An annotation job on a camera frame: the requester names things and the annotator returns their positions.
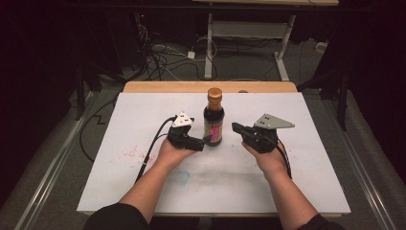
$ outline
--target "dark glass bottle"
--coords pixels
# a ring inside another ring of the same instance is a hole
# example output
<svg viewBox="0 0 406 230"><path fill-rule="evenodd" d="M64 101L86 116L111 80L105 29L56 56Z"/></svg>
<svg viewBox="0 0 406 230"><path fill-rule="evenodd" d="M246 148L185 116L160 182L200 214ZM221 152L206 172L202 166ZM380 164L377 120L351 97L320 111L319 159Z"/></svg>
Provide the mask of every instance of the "dark glass bottle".
<svg viewBox="0 0 406 230"><path fill-rule="evenodd" d="M211 88L208 91L208 105L204 109L204 138L206 145L215 147L221 143L224 119L224 109L221 106L222 91L219 88Z"/></svg>

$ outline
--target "table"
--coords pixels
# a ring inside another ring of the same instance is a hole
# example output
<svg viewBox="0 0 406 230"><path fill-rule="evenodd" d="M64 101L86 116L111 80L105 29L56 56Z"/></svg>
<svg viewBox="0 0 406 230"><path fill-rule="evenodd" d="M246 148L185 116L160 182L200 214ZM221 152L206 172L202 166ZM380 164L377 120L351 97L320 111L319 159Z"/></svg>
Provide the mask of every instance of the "table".
<svg viewBox="0 0 406 230"><path fill-rule="evenodd" d="M338 0L193 0L198 2L213 3L245 3L245 4L267 4L267 5L288 5L288 6L337 6ZM241 21L214 21L213 14L209 13L207 31L207 55L205 64L205 79L212 78L213 66L213 36L238 36L258 38L281 38L282 46L274 53L275 61L280 72L282 81L289 81L286 68L283 64L283 54L293 29L296 15L290 15L287 23L263 23L263 22L241 22Z"/></svg>
<svg viewBox="0 0 406 230"><path fill-rule="evenodd" d="M231 122L251 126L264 112L296 124L278 133L286 145L293 180L310 202L323 215L350 212L303 96L286 81L129 82L116 103L78 211L91 214L121 198L134 183L150 141L168 116L184 109L196 119L189 135L202 135L201 113L207 104L207 89L212 86L224 92L223 142L217 148L205 147L174 170L156 216L275 216L275 204L262 172L240 145L240 136L231 131ZM250 93L237 93L241 90ZM159 141L152 149L147 170L158 149Z"/></svg>

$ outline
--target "white paper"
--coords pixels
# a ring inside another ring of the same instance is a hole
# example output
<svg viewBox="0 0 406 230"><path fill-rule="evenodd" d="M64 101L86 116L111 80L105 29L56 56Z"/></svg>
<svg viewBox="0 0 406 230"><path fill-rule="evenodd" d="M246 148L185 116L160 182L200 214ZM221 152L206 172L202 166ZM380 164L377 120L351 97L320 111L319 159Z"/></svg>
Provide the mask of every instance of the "white paper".
<svg viewBox="0 0 406 230"><path fill-rule="evenodd" d="M160 125L179 112L194 118L189 135L202 138L205 93L122 93L79 202L94 212L117 202L134 184ZM264 113L295 124L278 129L294 182L322 214L350 207L301 93L224 93L223 141L185 159L169 176L156 208L162 215L276 214L269 186L255 158L232 131L232 122L252 126ZM167 133L169 122L162 130ZM155 143L146 171L163 138Z"/></svg>

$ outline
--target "table leg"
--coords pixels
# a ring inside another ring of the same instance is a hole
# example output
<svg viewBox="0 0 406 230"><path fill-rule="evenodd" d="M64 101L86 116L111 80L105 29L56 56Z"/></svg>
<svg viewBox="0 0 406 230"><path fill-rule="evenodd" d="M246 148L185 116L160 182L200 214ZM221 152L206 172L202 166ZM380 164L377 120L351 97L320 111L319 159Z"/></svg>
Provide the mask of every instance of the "table leg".
<svg viewBox="0 0 406 230"><path fill-rule="evenodd" d="M207 29L207 54L206 54L206 64L204 68L205 80L210 80L212 78L212 61L213 61L212 38L213 38L213 14L209 13L209 21Z"/></svg>
<svg viewBox="0 0 406 230"><path fill-rule="evenodd" d="M275 61L277 62L278 70L280 72L281 80L282 81L289 81L289 77L287 76L286 68L283 64L283 54L287 46L287 42L289 41L290 33L293 29L293 23L295 22L296 15L290 15L289 22L286 25L284 30L283 39L282 39L282 46L279 52L275 52Z"/></svg>

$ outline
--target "wooden table edge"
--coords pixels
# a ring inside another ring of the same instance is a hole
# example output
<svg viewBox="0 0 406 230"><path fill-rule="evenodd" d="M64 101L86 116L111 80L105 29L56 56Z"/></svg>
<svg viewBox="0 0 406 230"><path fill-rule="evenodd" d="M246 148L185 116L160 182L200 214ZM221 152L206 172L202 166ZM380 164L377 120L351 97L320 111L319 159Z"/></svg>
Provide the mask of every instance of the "wooden table edge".
<svg viewBox="0 0 406 230"><path fill-rule="evenodd" d="M80 212L85 214L86 216L91 216L96 211L85 211ZM320 214L324 218L340 218L345 214ZM278 218L278 213L255 213L255 214L233 214L233 213L224 213L224 214L217 214L217 213L176 213L176 214L167 214L167 213L155 213L155 217L162 217L162 218Z"/></svg>
<svg viewBox="0 0 406 230"><path fill-rule="evenodd" d="M129 81L124 93L207 93L212 87L223 93L296 93L291 81Z"/></svg>

